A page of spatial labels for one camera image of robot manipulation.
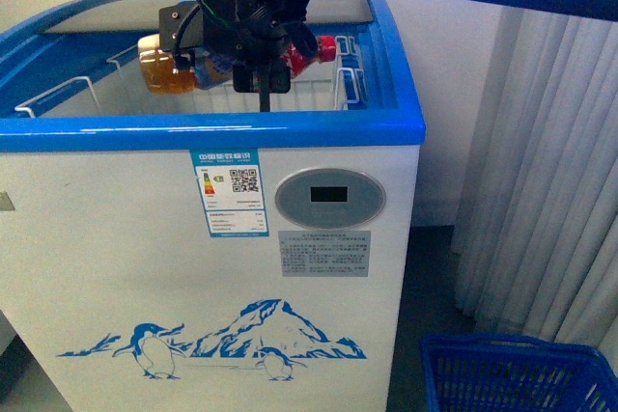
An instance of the blue freezer lid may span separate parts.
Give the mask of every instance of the blue freezer lid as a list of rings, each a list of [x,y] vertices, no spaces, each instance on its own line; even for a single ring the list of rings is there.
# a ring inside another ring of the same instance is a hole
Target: blue freezer lid
[[[16,113],[18,104],[75,75],[86,74],[96,83],[111,72],[103,66],[110,56],[155,32],[155,23],[149,21],[123,31],[62,28],[72,18],[120,1],[125,0],[72,2],[0,36],[0,151],[395,146],[419,145],[425,140],[425,123],[406,54],[384,0],[367,0],[370,14],[358,24],[336,25],[338,31],[356,36],[371,67],[364,76],[372,84],[366,109],[50,119]],[[333,26],[315,24],[312,28],[317,34],[330,34],[328,28]]]

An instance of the digital display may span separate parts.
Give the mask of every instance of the digital display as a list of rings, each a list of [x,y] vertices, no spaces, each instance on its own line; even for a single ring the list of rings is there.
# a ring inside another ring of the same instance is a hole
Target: digital display
[[[311,187],[311,203],[345,203],[348,187]]]

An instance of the plastic basket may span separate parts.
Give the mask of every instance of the plastic basket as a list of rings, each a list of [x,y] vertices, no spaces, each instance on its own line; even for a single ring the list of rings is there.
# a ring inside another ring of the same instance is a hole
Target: plastic basket
[[[530,337],[421,341],[429,412],[618,412],[618,380],[588,346]]]

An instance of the qr code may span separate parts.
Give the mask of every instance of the qr code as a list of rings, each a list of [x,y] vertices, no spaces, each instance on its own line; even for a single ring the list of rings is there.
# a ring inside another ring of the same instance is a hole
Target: qr code
[[[231,169],[233,192],[259,192],[257,169]]]

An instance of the penguin illustration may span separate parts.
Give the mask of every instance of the penguin illustration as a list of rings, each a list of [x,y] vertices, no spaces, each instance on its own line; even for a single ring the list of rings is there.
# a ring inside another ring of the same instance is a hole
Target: penguin illustration
[[[255,367],[264,367],[272,381],[291,381],[293,365],[307,367],[304,364],[293,361],[276,347],[261,347],[256,352],[265,355]]]
[[[150,379],[160,380],[167,378],[178,379],[174,376],[176,368],[174,355],[186,357],[177,347],[170,346],[157,334],[165,331],[154,323],[141,323],[133,330],[129,345],[114,351],[112,357],[130,353],[135,361],[144,370],[144,376]]]

